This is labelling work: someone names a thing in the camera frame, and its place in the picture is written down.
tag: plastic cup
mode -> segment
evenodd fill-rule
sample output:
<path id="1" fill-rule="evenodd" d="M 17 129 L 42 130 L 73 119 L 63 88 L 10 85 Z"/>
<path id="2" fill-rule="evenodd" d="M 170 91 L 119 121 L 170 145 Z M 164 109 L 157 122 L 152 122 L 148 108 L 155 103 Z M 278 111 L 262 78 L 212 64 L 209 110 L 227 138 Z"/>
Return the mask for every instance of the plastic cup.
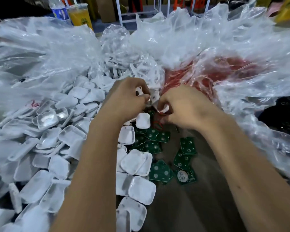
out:
<path id="1" fill-rule="evenodd" d="M 67 11 L 74 26 L 87 24 L 93 30 L 87 6 L 87 3 L 71 5 Z"/>

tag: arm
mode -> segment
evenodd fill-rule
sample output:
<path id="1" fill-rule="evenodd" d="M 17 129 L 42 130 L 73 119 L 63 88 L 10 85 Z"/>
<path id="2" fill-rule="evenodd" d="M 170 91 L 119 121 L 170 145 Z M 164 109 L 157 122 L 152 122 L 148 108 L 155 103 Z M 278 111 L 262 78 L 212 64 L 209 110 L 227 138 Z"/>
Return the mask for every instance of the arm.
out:
<path id="1" fill-rule="evenodd" d="M 212 148 L 249 231 L 290 231 L 290 187 L 236 122 L 194 88 L 160 98 L 173 114 L 165 122 L 199 131 Z"/>
<path id="2" fill-rule="evenodd" d="M 144 96 L 136 97 L 141 86 Z M 114 84 L 90 124 L 73 181 L 50 232 L 116 231 L 116 153 L 122 125 L 135 118 L 149 99 L 142 79 Z"/>

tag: red material inside plastic bag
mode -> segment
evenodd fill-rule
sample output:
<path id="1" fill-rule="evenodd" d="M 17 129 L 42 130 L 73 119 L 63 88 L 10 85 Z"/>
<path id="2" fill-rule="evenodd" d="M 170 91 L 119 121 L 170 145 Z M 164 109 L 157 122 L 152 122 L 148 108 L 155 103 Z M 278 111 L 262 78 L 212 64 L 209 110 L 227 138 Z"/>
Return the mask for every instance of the red material inside plastic bag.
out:
<path id="1" fill-rule="evenodd" d="M 212 101 L 215 97 L 214 83 L 226 79 L 247 79 L 262 71 L 258 64 L 239 57 L 215 57 L 202 63 L 198 62 L 196 59 L 179 70 L 165 70 L 164 87 L 160 94 L 185 84 L 197 88 Z"/>

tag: silver round battery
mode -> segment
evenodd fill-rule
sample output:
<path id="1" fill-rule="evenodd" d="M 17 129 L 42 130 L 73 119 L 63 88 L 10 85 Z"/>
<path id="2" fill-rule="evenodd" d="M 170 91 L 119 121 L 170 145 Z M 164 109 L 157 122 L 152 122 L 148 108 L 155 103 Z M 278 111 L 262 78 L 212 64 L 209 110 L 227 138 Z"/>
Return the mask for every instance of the silver round battery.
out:
<path id="1" fill-rule="evenodd" d="M 188 181 L 188 174 L 185 171 L 180 170 L 177 173 L 177 178 L 180 182 L 186 182 Z"/>

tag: forearm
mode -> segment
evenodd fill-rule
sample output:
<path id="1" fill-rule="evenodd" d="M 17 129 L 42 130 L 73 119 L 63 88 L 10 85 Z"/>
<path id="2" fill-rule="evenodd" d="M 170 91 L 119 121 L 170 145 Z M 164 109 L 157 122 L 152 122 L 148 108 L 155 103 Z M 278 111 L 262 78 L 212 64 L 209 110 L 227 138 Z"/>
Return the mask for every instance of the forearm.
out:
<path id="1" fill-rule="evenodd" d="M 290 231 L 290 187 L 230 118 L 202 134 L 249 231 Z"/>
<path id="2" fill-rule="evenodd" d="M 51 232 L 116 231 L 116 152 L 121 124 L 100 117 L 90 124 L 73 181 Z"/>

